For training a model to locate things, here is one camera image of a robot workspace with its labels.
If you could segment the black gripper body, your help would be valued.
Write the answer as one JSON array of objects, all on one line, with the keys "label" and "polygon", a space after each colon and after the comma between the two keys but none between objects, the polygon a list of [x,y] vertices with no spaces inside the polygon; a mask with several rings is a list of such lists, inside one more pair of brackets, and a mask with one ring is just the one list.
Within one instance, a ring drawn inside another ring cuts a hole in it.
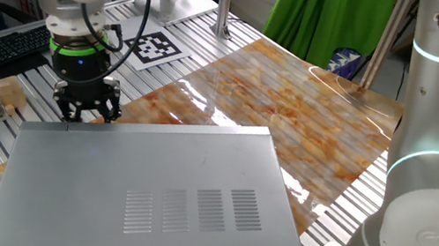
[{"label": "black gripper body", "polygon": [[83,100],[117,93],[117,86],[104,82],[100,76],[110,66],[110,55],[105,50],[85,56],[54,56],[53,70],[61,74],[62,87],[57,87],[57,100]]}]

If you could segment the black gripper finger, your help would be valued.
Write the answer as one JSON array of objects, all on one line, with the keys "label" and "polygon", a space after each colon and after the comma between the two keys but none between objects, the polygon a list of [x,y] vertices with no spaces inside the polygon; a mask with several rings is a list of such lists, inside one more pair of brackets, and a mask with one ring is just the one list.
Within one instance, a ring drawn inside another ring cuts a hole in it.
[{"label": "black gripper finger", "polygon": [[78,108],[78,105],[76,105],[77,101],[63,93],[54,94],[53,100],[56,102],[62,113],[63,122],[75,123],[82,121],[82,111]]},{"label": "black gripper finger", "polygon": [[96,109],[103,117],[104,123],[111,123],[121,115],[120,97],[119,86],[108,86],[108,90],[95,101]]}]

